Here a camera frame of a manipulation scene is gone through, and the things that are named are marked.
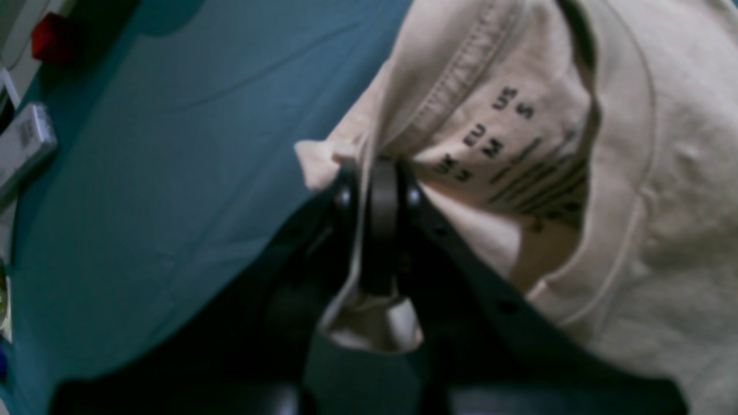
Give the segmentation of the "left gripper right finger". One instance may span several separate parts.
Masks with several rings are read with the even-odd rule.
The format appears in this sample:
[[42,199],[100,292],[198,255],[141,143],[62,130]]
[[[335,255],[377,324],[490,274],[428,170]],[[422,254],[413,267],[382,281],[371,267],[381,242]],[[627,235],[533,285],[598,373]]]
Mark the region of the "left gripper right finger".
[[411,301],[421,414],[685,414],[671,380],[627,373],[570,341],[474,254],[409,167],[369,179],[363,287]]

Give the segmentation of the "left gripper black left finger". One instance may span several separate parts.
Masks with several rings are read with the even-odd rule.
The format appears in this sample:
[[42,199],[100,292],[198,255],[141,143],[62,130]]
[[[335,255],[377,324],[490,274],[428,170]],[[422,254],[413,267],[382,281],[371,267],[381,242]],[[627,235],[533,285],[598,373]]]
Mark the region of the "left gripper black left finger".
[[311,339],[349,273],[357,167],[343,164],[259,257],[177,333],[97,378],[57,388],[51,414],[317,414]]

